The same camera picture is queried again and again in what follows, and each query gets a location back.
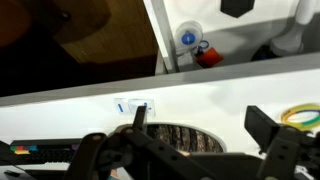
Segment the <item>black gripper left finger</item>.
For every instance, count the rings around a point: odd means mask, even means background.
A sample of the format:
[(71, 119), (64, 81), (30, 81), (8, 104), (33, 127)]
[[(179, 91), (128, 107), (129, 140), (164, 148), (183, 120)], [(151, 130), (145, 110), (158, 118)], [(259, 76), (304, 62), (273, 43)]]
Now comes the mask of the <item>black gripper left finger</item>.
[(133, 127), (141, 131), (146, 131), (147, 107), (139, 106), (136, 110)]

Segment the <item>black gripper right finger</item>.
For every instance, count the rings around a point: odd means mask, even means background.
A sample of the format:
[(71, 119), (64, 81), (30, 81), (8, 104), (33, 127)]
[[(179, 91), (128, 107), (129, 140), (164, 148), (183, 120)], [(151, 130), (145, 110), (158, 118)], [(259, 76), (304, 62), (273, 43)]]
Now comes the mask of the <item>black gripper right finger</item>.
[(260, 108), (250, 105), (246, 108), (244, 128), (258, 144), (258, 154), (266, 155), (280, 126)]

